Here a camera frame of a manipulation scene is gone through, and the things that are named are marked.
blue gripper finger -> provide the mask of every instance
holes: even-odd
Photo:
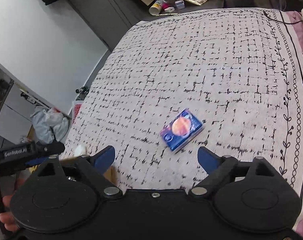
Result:
[[[208,150],[206,147],[198,149],[198,163],[210,175],[220,166],[220,157]]]
[[[94,168],[100,173],[104,174],[115,160],[115,148],[106,147],[94,161]]]

blue box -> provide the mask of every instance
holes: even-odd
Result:
[[[168,147],[178,152],[203,129],[203,124],[189,111],[184,109],[159,133]]]

spray can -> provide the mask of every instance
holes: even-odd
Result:
[[[156,0],[156,2],[149,8],[149,13],[153,16],[160,14],[163,4],[163,0]]]

cabinet door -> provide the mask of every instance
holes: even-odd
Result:
[[[0,110],[0,136],[18,144],[20,138],[27,136],[31,121],[15,112],[5,104]]]
[[[21,97],[20,94],[21,91],[19,87],[14,84],[5,100],[5,104],[31,121],[30,115],[33,114],[35,105]]]
[[[117,5],[109,0],[69,0],[77,13],[112,51],[131,27]]]

patterned bedsheet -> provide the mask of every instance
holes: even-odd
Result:
[[[109,56],[61,158],[116,149],[118,185],[189,189],[207,174],[197,149],[265,157],[303,200],[303,55],[285,13],[202,10],[133,26]],[[184,108],[204,130],[172,154],[159,131]]]

